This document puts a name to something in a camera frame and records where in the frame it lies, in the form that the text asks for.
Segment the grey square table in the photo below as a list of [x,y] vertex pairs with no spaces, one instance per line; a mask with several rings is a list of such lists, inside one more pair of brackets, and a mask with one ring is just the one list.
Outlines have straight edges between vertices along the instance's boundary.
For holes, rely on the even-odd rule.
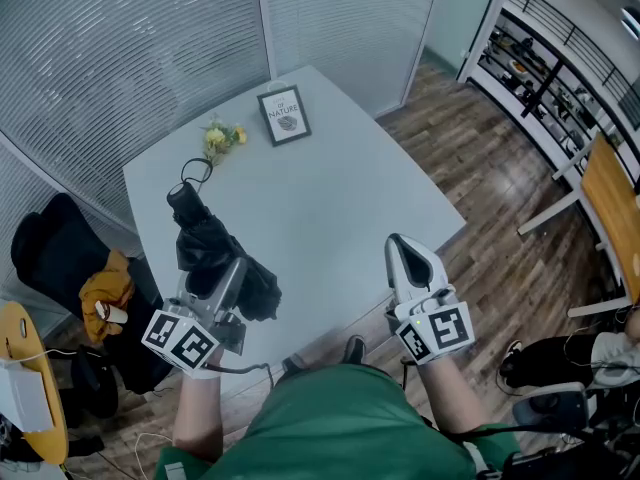
[[384,243],[393,233],[439,249],[464,219],[423,169],[364,110],[315,68],[287,74],[299,89],[311,135],[271,144],[259,85],[211,109],[124,166],[135,226],[156,285],[173,296],[179,229],[167,193],[198,177],[203,128],[217,115],[248,141],[216,166],[200,197],[245,251],[277,277],[275,319],[251,322],[241,355],[228,353],[224,392],[265,378],[263,363],[341,330],[389,293]]

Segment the black office chair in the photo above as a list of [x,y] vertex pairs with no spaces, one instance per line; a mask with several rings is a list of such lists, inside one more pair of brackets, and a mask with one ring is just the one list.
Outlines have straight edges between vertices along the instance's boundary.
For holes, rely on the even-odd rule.
[[[27,214],[11,244],[11,260],[20,281],[82,318],[81,286],[107,265],[108,247],[96,235],[73,199],[57,194],[42,212]],[[123,331],[107,337],[107,358],[126,389],[144,394],[170,373],[172,366],[141,343],[161,297],[148,263],[129,259],[134,293]]]

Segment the orange jacket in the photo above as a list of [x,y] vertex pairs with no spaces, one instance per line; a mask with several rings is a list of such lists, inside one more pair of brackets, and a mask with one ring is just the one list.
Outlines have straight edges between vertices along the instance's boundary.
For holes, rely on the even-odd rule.
[[96,310],[97,302],[104,302],[127,312],[128,304],[135,294],[135,284],[128,272],[129,260],[118,250],[111,250],[103,269],[81,287],[81,301],[84,327],[89,339],[100,344],[109,335],[123,331],[120,324],[102,320]]

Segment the grey chair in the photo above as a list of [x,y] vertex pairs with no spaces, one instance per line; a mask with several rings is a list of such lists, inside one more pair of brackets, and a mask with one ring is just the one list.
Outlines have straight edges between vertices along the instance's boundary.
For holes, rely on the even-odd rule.
[[580,382],[567,382],[534,389],[516,401],[512,414],[522,426],[584,430],[590,419],[586,388]]

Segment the black framed picture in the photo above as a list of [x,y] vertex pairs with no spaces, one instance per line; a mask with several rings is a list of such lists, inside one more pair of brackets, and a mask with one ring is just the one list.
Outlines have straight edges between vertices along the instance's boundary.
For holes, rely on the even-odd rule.
[[260,113],[274,147],[309,137],[311,127],[296,85],[257,96]]

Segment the white bottle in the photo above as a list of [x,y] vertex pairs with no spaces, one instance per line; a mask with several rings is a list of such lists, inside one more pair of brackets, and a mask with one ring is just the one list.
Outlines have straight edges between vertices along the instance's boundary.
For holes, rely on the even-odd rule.
[[95,303],[95,309],[100,319],[105,322],[125,324],[128,321],[128,314],[126,311],[109,303],[97,301]]

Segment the person's green shirt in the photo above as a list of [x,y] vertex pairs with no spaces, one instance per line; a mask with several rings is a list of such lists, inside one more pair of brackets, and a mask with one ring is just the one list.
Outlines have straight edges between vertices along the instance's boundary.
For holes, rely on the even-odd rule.
[[246,434],[208,464],[162,450],[154,480],[475,480],[520,448],[510,433],[458,444],[428,426],[398,383],[341,364],[276,386]]

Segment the black bag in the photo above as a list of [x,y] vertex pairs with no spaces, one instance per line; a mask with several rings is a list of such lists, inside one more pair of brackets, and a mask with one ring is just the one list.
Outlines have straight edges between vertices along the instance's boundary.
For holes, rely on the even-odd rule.
[[110,362],[97,351],[80,347],[71,360],[73,391],[82,409],[100,419],[115,415],[118,390]]

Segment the person's left forearm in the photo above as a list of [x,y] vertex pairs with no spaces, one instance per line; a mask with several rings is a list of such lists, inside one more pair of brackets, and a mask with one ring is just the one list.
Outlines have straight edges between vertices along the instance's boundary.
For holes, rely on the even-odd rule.
[[221,379],[184,376],[172,444],[194,457],[215,463],[223,454]]

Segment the black folding umbrella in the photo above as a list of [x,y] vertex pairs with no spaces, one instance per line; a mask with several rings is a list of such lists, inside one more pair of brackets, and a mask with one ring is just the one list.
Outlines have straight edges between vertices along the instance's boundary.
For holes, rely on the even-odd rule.
[[201,299],[209,297],[232,262],[242,259],[246,274],[240,282],[235,305],[248,320],[274,319],[282,297],[277,277],[251,257],[204,205],[193,184],[207,181],[213,166],[204,158],[197,161],[206,167],[203,177],[182,175],[181,182],[167,194],[173,219],[180,227],[177,264],[187,274],[186,288]]

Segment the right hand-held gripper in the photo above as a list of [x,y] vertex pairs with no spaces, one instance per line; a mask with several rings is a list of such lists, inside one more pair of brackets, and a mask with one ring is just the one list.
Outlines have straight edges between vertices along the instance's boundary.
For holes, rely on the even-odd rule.
[[[389,287],[401,303],[390,307],[385,317],[391,334],[406,349],[409,362],[424,365],[473,344],[468,305],[459,301],[455,288],[448,285],[439,256],[398,233],[387,238],[384,253]],[[425,291],[436,292],[416,299]]]

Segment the person's right forearm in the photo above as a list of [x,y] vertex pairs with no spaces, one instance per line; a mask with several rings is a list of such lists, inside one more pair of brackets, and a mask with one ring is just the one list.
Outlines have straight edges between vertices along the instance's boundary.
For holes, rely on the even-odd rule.
[[491,422],[482,404],[452,358],[445,356],[417,366],[437,427],[462,434]]

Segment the round yellow table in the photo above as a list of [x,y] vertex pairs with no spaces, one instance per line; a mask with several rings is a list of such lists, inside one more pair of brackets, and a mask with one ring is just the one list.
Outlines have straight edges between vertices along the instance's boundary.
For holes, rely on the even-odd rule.
[[[21,337],[21,318],[26,320],[26,338]],[[62,402],[48,354],[26,309],[17,302],[1,305],[0,358],[19,362],[22,366],[42,374],[54,425],[49,431],[22,434],[44,462],[59,466],[68,457],[69,439]]]

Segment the wooden desk with white frame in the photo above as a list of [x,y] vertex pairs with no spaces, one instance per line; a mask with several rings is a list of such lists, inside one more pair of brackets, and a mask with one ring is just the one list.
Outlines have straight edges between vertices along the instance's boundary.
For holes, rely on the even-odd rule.
[[563,176],[583,157],[588,158],[580,185],[518,228],[524,235],[572,204],[579,202],[595,212],[596,223],[604,232],[598,246],[612,256],[621,274],[624,294],[611,300],[574,307],[570,318],[579,318],[640,304],[640,195],[616,157],[616,151],[602,134],[554,173]]

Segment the white box appliance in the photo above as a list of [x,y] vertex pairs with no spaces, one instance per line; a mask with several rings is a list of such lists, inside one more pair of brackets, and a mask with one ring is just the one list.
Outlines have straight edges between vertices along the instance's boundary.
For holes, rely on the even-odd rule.
[[53,429],[42,374],[0,358],[0,414],[23,433]]

